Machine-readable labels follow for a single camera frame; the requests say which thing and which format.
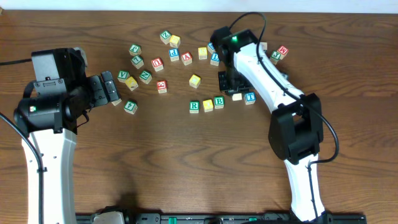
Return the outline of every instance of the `cable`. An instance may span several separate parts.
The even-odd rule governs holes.
[[[15,65],[18,63],[25,63],[25,62],[31,62],[32,59],[28,58],[28,59],[23,59],[23,60],[16,60],[16,61],[11,61],[11,62],[0,62],[0,66],[1,65]]]
[[[264,26],[262,27],[261,30],[261,34],[259,36],[259,40],[258,43],[256,45],[256,53],[257,53],[257,58],[259,59],[259,62],[261,64],[261,66],[263,67],[263,69],[267,72],[267,74],[271,77],[271,79],[283,90],[283,92],[290,96],[291,98],[295,99],[296,101],[298,101],[301,105],[303,105],[304,107],[306,107],[307,109],[309,109],[310,111],[312,111],[315,115],[317,115],[328,127],[329,131],[331,132],[331,135],[333,136],[333,139],[335,140],[335,153],[329,158],[329,159],[324,159],[324,160],[318,160],[318,161],[312,161],[308,163],[307,169],[308,169],[308,178],[310,179],[310,190],[311,190],[311,197],[312,197],[312,204],[313,204],[313,209],[315,212],[315,220],[318,220],[318,212],[317,212],[317,207],[315,206],[315,196],[313,193],[313,185],[312,185],[312,176],[311,176],[311,165],[312,164],[321,164],[321,163],[327,163],[327,162],[331,162],[334,159],[336,159],[338,153],[339,153],[339,142],[338,142],[338,137],[336,134],[336,131],[333,129],[333,127],[331,126],[331,124],[329,123],[329,121],[322,115],[320,114],[316,109],[314,109],[312,106],[306,104],[306,102],[304,102],[303,100],[301,100],[299,97],[293,95],[291,92],[288,91],[288,89],[286,89],[272,74],[271,72],[268,70],[268,68],[264,65],[264,62],[262,61],[262,58],[260,57],[260,51],[259,51],[259,46],[260,46],[260,42],[261,42],[261,38],[262,35],[264,34],[264,31],[266,29],[267,26],[267,19],[265,17],[265,15],[259,13],[259,12],[247,12],[245,14],[243,14],[242,16],[239,16],[229,27],[229,29],[231,30],[232,26],[235,25],[236,22],[238,22],[240,19],[242,19],[243,17],[247,16],[247,15],[259,15],[262,17],[262,19],[264,20]]]
[[[10,119],[8,119],[4,114],[0,112],[0,117],[9,125],[11,126],[20,136],[21,138],[26,142],[26,144],[29,146],[30,150],[32,150],[33,155],[36,158],[37,161],[37,173],[39,174],[39,224],[43,224],[43,162],[40,158],[39,153],[36,151],[36,148],[32,145],[32,143],[29,141],[29,139],[26,138],[24,133],[12,122]]]

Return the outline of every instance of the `wooden table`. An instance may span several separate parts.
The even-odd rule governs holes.
[[[198,60],[217,28],[239,13],[49,12],[4,11],[0,17],[0,61],[29,58],[36,50],[80,46],[88,57],[88,75],[110,70],[139,71],[129,47],[142,46],[149,85],[129,91],[118,84],[123,102],[138,102],[135,115],[123,105],[94,109],[78,130],[74,160],[75,208],[91,213],[107,205],[165,213],[288,210],[291,203],[284,163],[268,140],[270,114],[261,99],[246,106],[226,99],[225,108],[189,114],[190,100],[219,95],[218,70],[210,59]],[[398,17],[360,14],[268,13],[265,41],[289,55],[277,67],[305,93],[315,92],[323,113],[340,137],[335,162],[319,166],[322,201],[332,212],[364,213],[369,223],[398,219]],[[262,27],[252,16],[235,31]],[[193,64],[171,62],[159,34],[180,35],[180,52]],[[164,70],[150,60],[161,57]],[[203,81],[189,86],[195,73]],[[1,112],[12,117],[25,85],[34,79],[31,63],[0,68]],[[169,90],[158,94],[156,80]],[[327,129],[321,158],[330,157]],[[21,139],[0,128],[0,220],[26,223],[27,171]]]

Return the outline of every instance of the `alphabet cube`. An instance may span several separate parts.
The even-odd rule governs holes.
[[[213,111],[213,102],[212,102],[212,100],[204,100],[203,101],[203,109],[205,109],[205,113]]]
[[[124,110],[127,113],[134,114],[136,113],[137,109],[138,109],[137,104],[131,101],[127,101],[126,105],[124,105]]]
[[[149,84],[149,82],[152,80],[152,75],[147,71],[142,71],[139,75],[139,79],[141,79],[143,83]]]
[[[264,50],[264,53],[266,53],[266,52],[267,52],[267,49],[268,49],[268,44],[267,44],[267,42],[260,42],[260,44],[262,45],[262,49]]]
[[[181,38],[177,35],[172,35],[170,38],[170,46],[174,48],[178,48],[181,44]]]
[[[256,102],[256,94],[249,92],[244,95],[244,103],[246,105],[253,104],[254,102]]]
[[[199,60],[205,60],[205,59],[207,59],[207,50],[206,50],[206,47],[199,47],[199,48],[198,48],[198,53],[199,53]]]
[[[199,101],[189,102],[189,113],[199,113]]]
[[[165,30],[160,34],[160,39],[164,44],[170,43],[170,38],[172,37],[172,34]]]
[[[178,52],[178,49],[170,49],[169,55],[172,62],[180,60],[180,53]]]
[[[209,51],[209,53],[212,55],[216,52],[216,49],[213,47],[213,44],[211,42],[209,42],[207,44],[207,50]]]
[[[166,81],[159,81],[156,83],[156,85],[157,85],[157,91],[159,93],[167,93]]]
[[[131,91],[135,90],[138,87],[137,81],[133,77],[129,77],[126,79],[125,84]]]
[[[139,69],[144,65],[144,61],[138,55],[131,59],[131,63],[133,66],[135,66],[136,69]]]
[[[192,77],[189,79],[189,85],[198,88],[200,85],[201,79],[197,75],[192,75]]]
[[[136,56],[136,55],[140,55],[141,54],[141,47],[137,44],[133,44],[130,47],[130,54],[131,56]]]
[[[218,53],[211,55],[210,65],[218,66],[220,64],[220,59],[218,58]]]
[[[278,63],[279,59],[280,59],[281,54],[277,51],[273,51],[271,54],[271,58],[269,58],[269,60],[276,65],[276,63]]]
[[[152,62],[152,66],[154,67],[155,71],[158,72],[160,70],[163,70],[163,62],[162,59],[160,58],[155,58],[153,60],[151,60],[150,62]]]
[[[282,46],[279,47],[278,52],[280,53],[280,59],[279,60],[282,60],[283,58],[286,57],[287,52],[289,52],[289,50],[285,46],[282,45]]]
[[[232,95],[232,100],[233,101],[238,101],[238,100],[242,100],[242,93],[235,93]]]
[[[214,97],[214,108],[215,109],[224,108],[224,97],[223,96]]]
[[[130,77],[129,72],[120,70],[119,75],[118,75],[119,82],[124,83],[126,81],[126,79],[128,79],[129,77]]]
[[[184,65],[189,65],[192,63],[192,55],[190,52],[186,52],[181,55],[181,60]]]
[[[113,104],[113,106],[116,106],[116,105],[118,105],[120,102],[122,102],[122,99],[118,99],[118,100],[116,100],[116,101],[112,101],[112,104]]]

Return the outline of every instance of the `white background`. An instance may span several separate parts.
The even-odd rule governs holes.
[[[398,13],[398,0],[0,0],[4,9]]]

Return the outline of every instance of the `white wall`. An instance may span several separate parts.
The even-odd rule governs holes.
[[[398,13],[398,0],[0,0],[4,9]]]

